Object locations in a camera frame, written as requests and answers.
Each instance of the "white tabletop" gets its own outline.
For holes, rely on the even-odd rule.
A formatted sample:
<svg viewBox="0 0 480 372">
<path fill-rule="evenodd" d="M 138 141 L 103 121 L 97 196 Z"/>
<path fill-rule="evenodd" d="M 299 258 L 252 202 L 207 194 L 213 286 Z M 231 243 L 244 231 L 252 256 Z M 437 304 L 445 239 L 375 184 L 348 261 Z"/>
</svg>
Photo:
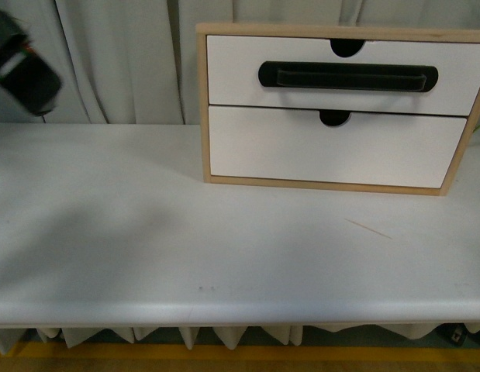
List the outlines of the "white tabletop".
<svg viewBox="0 0 480 372">
<path fill-rule="evenodd" d="M 200 154 L 0 124 L 0 326 L 480 321 L 480 133 L 446 197 L 205 184 Z"/>
</svg>

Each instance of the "white fabric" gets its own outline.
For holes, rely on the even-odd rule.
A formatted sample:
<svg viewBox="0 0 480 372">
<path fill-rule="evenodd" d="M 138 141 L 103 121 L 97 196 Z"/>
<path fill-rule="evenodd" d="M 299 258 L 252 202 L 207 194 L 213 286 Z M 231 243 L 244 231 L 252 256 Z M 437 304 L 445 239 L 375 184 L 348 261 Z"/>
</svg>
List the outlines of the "white fabric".
<svg viewBox="0 0 480 372">
<path fill-rule="evenodd" d="M 0 329 L 0 354 L 7 354 L 25 332 L 26 329 Z"/>
<path fill-rule="evenodd" d="M 182 123 L 165 0 L 57 0 L 90 122 Z"/>
<path fill-rule="evenodd" d="M 133 328 L 133 332 L 134 332 L 134 337 L 136 339 L 136 341 L 141 341 L 142 339 L 144 339 L 145 337 L 147 337 L 148 335 L 150 335 L 153 331 L 157 330 L 157 328 L 155 327 L 137 327 L 137 328 Z"/>
<path fill-rule="evenodd" d="M 21 19 L 62 77 L 48 122 L 198 124 L 198 22 L 480 28 L 480 0 L 0 0 L 0 8 Z M 0 121 L 40 119 L 0 88 Z"/>
<path fill-rule="evenodd" d="M 230 350 L 234 350 L 248 327 L 213 327 L 216 335 Z"/>
<path fill-rule="evenodd" d="M 83 343 L 90 337 L 102 331 L 103 328 L 63 328 L 62 335 L 67 347 L 71 348 Z M 128 343 L 134 343 L 133 329 L 130 327 L 111 328 L 118 336 L 122 337 Z"/>
<path fill-rule="evenodd" d="M 200 327 L 179 327 L 179 332 L 188 350 L 191 350 L 193 345 L 195 345 L 196 336 L 199 334 L 199 331 Z"/>
<path fill-rule="evenodd" d="M 467 328 L 470 333 L 477 333 L 480 331 L 480 323 L 465 323 L 465 328 Z"/>
</svg>

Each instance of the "floor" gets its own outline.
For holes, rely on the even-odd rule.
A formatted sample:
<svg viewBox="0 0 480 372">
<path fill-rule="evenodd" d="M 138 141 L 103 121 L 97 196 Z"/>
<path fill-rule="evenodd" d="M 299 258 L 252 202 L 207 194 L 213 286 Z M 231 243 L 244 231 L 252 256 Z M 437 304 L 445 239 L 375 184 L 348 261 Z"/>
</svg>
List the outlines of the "floor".
<svg viewBox="0 0 480 372">
<path fill-rule="evenodd" d="M 372 325 L 337 333 L 306 327 L 301 346 L 282 346 L 251 327 L 234 351 L 207 328 L 192 351 L 182 345 L 177 329 L 158 329 L 134 345 L 106 330 L 70 350 L 61 338 L 45 344 L 30 332 L 7 356 L 0 356 L 0 372 L 480 371 L 480 333 L 457 346 L 448 339 L 448 330 L 439 327 L 409 340 Z"/>
</svg>

